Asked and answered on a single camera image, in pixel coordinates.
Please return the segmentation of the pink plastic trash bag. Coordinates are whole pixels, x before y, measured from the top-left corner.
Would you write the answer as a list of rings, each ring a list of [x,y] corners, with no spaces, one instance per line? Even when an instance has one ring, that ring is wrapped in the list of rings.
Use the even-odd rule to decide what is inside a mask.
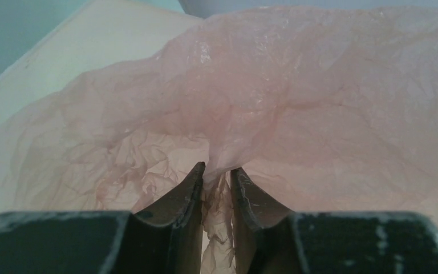
[[[0,212],[137,211],[206,161],[294,209],[438,225],[438,9],[261,7],[82,73],[0,126]]]

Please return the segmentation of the white paper trash bin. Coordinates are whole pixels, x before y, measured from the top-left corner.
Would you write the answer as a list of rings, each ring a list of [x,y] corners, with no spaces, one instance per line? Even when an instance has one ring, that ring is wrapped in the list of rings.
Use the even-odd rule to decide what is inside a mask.
[[[87,2],[0,75],[0,124],[85,71],[150,57],[199,22],[141,2]]]

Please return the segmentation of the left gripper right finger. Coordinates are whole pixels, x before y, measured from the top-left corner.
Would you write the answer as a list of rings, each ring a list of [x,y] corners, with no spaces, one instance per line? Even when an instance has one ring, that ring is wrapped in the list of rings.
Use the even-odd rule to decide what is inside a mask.
[[[230,174],[238,273],[438,273],[438,228],[407,211],[295,212]]]

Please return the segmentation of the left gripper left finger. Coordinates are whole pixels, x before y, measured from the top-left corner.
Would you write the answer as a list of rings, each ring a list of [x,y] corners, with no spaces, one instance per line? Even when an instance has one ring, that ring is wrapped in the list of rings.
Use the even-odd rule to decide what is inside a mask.
[[[204,170],[137,213],[1,213],[0,273],[199,273]]]

